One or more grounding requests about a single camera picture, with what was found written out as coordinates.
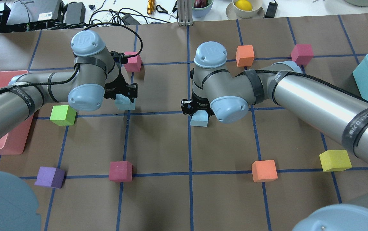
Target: purple cube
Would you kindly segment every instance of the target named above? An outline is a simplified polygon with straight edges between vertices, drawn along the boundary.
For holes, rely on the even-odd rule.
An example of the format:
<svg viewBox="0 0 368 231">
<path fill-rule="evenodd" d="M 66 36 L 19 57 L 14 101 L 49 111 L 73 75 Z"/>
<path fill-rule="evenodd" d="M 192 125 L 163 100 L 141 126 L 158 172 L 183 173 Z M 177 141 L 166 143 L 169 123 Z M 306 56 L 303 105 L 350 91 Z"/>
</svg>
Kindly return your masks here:
<svg viewBox="0 0 368 231">
<path fill-rule="evenodd" d="M 65 171 L 59 168 L 40 167 L 37 180 L 34 185 L 61 189 Z"/>
</svg>

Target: yellow cube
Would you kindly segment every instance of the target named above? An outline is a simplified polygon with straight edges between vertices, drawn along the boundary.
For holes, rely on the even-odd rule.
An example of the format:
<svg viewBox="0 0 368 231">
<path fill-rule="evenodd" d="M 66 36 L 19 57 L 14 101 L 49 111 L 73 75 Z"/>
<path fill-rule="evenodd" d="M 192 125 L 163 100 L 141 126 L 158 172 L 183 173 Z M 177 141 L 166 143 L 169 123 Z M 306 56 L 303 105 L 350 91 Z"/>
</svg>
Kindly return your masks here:
<svg viewBox="0 0 368 231">
<path fill-rule="evenodd" d="M 346 150 L 328 150 L 320 154 L 324 172 L 344 171 L 352 168 L 350 157 Z"/>
</svg>

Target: lemon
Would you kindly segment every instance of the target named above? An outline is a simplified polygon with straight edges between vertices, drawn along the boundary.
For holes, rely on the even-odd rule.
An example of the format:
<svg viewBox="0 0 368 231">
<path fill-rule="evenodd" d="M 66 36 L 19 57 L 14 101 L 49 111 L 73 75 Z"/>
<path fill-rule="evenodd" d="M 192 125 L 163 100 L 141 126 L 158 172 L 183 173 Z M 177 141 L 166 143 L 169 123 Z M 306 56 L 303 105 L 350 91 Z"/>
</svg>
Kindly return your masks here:
<svg viewBox="0 0 368 231">
<path fill-rule="evenodd" d="M 245 11 L 251 11 L 251 10 L 253 10 L 253 6 L 247 0 L 238 0 L 238 1 L 236 1 L 235 2 L 235 6 L 238 9 L 245 10 Z"/>
</svg>

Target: bowl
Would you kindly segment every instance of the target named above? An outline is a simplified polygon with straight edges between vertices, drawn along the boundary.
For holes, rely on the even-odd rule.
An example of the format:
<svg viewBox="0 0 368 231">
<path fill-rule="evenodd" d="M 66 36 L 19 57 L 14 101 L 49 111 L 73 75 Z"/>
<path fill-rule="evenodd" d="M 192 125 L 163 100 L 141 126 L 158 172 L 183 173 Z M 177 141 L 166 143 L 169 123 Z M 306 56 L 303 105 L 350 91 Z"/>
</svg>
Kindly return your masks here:
<svg viewBox="0 0 368 231">
<path fill-rule="evenodd" d="M 204 17 L 211 10 L 211 7 L 212 7 L 213 2 L 214 2 L 214 0 L 207 0 L 208 5 L 206 7 L 203 7 L 203 8 L 194 8 L 194 7 L 191 7 L 193 9 L 193 16 L 195 18 Z"/>
<path fill-rule="evenodd" d="M 235 3 L 237 1 L 238 0 L 232 0 L 232 8 L 238 17 L 245 18 L 245 19 L 251 18 L 252 16 L 256 15 L 262 6 L 262 0 L 247 0 L 253 6 L 253 10 L 246 11 L 246 10 L 239 9 L 235 6 Z"/>
<path fill-rule="evenodd" d="M 368 0 L 345 0 L 355 6 L 368 6 Z"/>
</svg>

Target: red cube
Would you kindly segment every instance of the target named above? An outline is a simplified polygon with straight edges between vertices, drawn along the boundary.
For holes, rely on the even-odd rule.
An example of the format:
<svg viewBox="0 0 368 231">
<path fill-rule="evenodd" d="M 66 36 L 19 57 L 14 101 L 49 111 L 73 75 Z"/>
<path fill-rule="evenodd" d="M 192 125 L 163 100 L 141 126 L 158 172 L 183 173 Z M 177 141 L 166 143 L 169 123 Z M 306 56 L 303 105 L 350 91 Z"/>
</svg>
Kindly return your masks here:
<svg viewBox="0 0 368 231">
<path fill-rule="evenodd" d="M 133 165 L 128 161 L 110 162 L 108 179 L 114 182 L 130 182 L 133 178 Z"/>
<path fill-rule="evenodd" d="M 291 59 L 298 65 L 307 65 L 313 57 L 311 44 L 297 44 L 291 52 Z"/>
</svg>

